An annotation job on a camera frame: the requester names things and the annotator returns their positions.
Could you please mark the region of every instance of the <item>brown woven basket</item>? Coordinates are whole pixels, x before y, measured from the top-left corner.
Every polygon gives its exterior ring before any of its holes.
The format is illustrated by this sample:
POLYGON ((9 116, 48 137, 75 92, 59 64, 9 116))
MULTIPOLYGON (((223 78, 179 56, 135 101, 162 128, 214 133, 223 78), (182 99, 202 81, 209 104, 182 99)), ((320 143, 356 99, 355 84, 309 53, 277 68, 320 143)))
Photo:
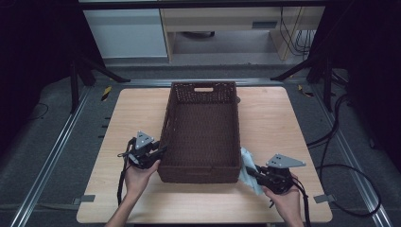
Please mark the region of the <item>brown woven basket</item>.
POLYGON ((163 182, 236 183, 241 155, 235 83, 172 83, 163 146, 163 182), (198 91, 204 88, 210 91, 198 91))

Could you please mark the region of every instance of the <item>gray floor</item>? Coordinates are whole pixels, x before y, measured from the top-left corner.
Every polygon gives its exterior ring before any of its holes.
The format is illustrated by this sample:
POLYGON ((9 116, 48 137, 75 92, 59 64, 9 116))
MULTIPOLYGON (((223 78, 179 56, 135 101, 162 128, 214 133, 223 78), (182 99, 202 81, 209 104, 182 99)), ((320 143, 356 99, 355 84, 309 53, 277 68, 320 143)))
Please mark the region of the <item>gray floor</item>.
MULTIPOLYGON (((182 38, 183 41, 188 42, 184 36, 182 38)), ((213 46, 213 44, 204 42, 203 48, 206 49, 208 46, 213 46)), ((257 50, 252 44, 249 46, 253 52, 257 50)), ((190 56, 191 52, 194 53, 194 49, 191 49, 189 45, 177 51, 177 54, 190 56)), ((219 53, 214 56, 220 59, 219 53)), ((276 86, 277 84, 271 83, 269 78, 280 75, 291 66, 291 64, 286 63, 260 64, 257 63, 259 54, 252 55, 251 53, 249 56, 242 61, 235 60, 227 64, 213 61, 208 65, 201 64, 199 66, 199 64, 195 64, 194 59, 200 61, 203 56, 192 54, 192 58, 183 57, 180 62, 177 58, 171 65, 111 67, 110 69, 128 79, 236 79, 242 82, 244 79, 248 81, 259 79, 259 85, 276 86)), ((225 60, 229 61, 230 58, 231 55, 226 55, 225 60)), ((294 75, 294 78, 287 79, 279 85, 287 89, 305 141, 310 142, 326 134, 330 130, 330 125, 318 97, 305 96, 298 91, 298 84, 302 84, 306 91, 315 94, 322 87, 321 84, 313 87, 307 84, 305 82, 306 74, 307 70, 304 70, 294 75)), ((84 194, 103 135, 106 132, 102 126, 107 125, 109 121, 107 117, 112 116, 119 91, 133 87, 135 87, 134 84, 116 84, 99 73, 96 73, 95 86, 91 88, 80 86, 81 93, 89 89, 86 105, 82 109, 61 156, 39 197, 39 204, 71 204, 74 198, 84 194), (106 101, 101 101, 104 89, 108 85, 113 86, 112 91, 106 101)), ((333 90, 336 94, 332 97, 334 103, 340 94, 344 93, 344 89, 333 85, 333 90)), ((0 210, 0 226, 10 225, 18 205, 25 199, 29 189, 34 184, 58 139, 64 123, 70 116, 69 80, 63 79, 48 85, 43 90, 40 102, 48 106, 48 112, 43 117, 26 123, 9 148, 10 156, 8 159, 2 160, 0 165, 0 207, 2 208, 0 210)), ((31 117, 34 118, 44 112, 45 106, 40 104, 35 108, 31 117)), ((373 179, 378 187, 383 199, 383 207, 390 217, 392 225, 401 226, 401 218, 398 215, 401 209, 400 174, 385 151, 370 148, 370 138, 360 124, 353 107, 345 103, 340 109, 340 131, 347 139, 348 145, 363 171, 373 179)), ((310 154, 315 166, 318 166, 322 158, 323 146, 311 149, 310 154)), ((330 143, 325 162, 328 164, 347 164, 337 138, 330 143)), ((323 173, 323 183, 326 193, 335 195, 338 204, 355 212, 367 211, 365 200, 361 196, 350 171, 337 168, 327 169, 323 173)), ((330 206, 333 219, 328 223, 313 224, 313 226, 376 226, 373 218, 355 218, 345 214, 332 204, 330 206)), ((76 221, 76 213, 77 211, 74 210, 50 210, 37 206, 27 220, 26 226, 86 226, 76 221)))

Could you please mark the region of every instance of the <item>wooden table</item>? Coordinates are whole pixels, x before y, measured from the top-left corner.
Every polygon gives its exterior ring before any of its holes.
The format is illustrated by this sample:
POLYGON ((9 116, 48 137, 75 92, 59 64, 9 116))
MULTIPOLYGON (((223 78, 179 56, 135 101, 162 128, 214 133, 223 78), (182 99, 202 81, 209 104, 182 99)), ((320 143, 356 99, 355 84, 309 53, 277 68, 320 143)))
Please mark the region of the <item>wooden table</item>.
MULTIPOLYGON (((160 139, 168 94, 167 88, 121 92, 85 191, 85 195, 96 197, 93 202, 80 205, 79 222, 107 222, 112 216, 117 208, 116 191, 123 166, 123 160, 117 154, 125 151, 128 141, 138 131, 145 131, 155 140, 160 139)), ((329 221, 332 213, 328 204, 317 204, 313 200, 314 196, 323 194, 323 190, 286 90, 281 87, 238 87, 237 94, 241 99, 238 104, 241 146, 253 154, 257 165, 265 164, 275 153, 306 162, 306 166, 291 171, 305 186, 311 221, 329 221)), ((276 209, 269 209, 269 206, 270 200, 266 196, 256 196, 242 182, 163 183, 156 172, 128 222, 283 222, 276 209)))

